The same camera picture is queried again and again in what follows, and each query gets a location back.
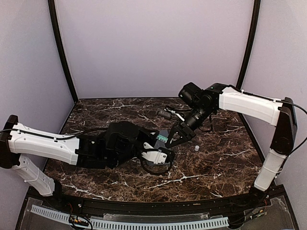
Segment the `white green glue stick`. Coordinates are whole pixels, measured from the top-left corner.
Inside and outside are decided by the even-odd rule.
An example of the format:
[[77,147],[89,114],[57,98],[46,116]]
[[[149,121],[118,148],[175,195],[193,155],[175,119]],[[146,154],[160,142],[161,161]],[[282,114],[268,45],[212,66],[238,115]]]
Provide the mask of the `white green glue stick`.
[[160,134],[156,137],[156,139],[163,142],[163,143],[167,143],[167,141],[168,141],[167,137],[160,135]]

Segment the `grey blue envelope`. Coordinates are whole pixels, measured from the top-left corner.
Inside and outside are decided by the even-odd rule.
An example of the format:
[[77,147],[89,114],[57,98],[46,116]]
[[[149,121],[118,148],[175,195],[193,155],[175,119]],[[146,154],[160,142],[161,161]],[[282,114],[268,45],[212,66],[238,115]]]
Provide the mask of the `grey blue envelope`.
[[[165,129],[160,130],[159,135],[167,138],[168,137],[168,130],[165,130]],[[154,148],[155,149],[164,148],[164,149],[167,149],[168,151],[170,151],[170,149],[166,148],[166,146],[165,146],[166,142],[167,141],[157,139]],[[170,162],[171,162],[171,160],[170,160],[169,157],[166,158],[166,161],[164,163],[159,163],[159,164],[154,164],[153,162],[146,160],[146,163],[149,166],[170,166]]]

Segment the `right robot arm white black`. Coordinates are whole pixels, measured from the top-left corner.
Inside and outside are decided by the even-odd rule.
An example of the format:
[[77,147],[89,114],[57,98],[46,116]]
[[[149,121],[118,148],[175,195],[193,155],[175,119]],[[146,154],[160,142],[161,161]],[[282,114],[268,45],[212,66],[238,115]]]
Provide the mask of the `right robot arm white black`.
[[245,196],[245,204],[249,208],[255,208],[263,201],[262,191],[270,187],[285,160],[297,149],[294,146],[297,133],[296,104],[288,97],[283,100],[268,98],[220,83],[201,89],[190,82],[182,88],[178,96],[191,108],[191,112],[172,127],[167,138],[167,148],[194,138],[194,131],[218,110],[248,115],[275,127],[270,151],[254,182],[256,189]]

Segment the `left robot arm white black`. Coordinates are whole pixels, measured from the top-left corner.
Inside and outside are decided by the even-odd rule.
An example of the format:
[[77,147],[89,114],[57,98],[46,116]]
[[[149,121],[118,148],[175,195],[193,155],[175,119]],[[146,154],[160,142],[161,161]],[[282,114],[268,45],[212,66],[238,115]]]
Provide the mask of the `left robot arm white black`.
[[59,182],[45,175],[28,155],[55,159],[82,168],[115,168],[138,157],[163,164],[167,155],[154,148],[159,132],[128,121],[111,123],[75,135],[58,135],[29,128],[11,115],[0,132],[0,166],[15,170],[40,195],[63,209],[68,199]]

